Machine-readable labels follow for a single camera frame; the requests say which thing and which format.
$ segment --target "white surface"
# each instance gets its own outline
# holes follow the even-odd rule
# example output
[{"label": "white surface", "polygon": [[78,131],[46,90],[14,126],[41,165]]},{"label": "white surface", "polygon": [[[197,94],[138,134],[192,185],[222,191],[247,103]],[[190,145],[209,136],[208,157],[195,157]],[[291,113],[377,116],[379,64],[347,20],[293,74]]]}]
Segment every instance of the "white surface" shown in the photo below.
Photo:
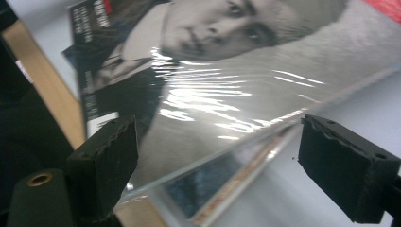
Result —
[{"label": "white surface", "polygon": [[[319,116],[335,120],[401,157],[400,84],[401,75],[390,77]],[[352,223],[298,164],[300,140],[301,134],[212,226],[390,226],[388,214],[380,225]]]},{"label": "white surface", "polygon": [[75,98],[76,72],[61,54],[72,42],[67,8],[81,0],[7,0]]}]

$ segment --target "magazine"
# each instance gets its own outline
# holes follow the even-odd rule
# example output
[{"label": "magazine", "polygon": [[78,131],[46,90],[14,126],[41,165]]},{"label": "magazine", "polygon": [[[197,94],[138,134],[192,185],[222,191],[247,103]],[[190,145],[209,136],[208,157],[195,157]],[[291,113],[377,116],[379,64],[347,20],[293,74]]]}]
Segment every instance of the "magazine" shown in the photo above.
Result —
[{"label": "magazine", "polygon": [[134,114],[131,189],[399,69],[398,17],[361,0],[88,0],[70,8],[88,136]]}]

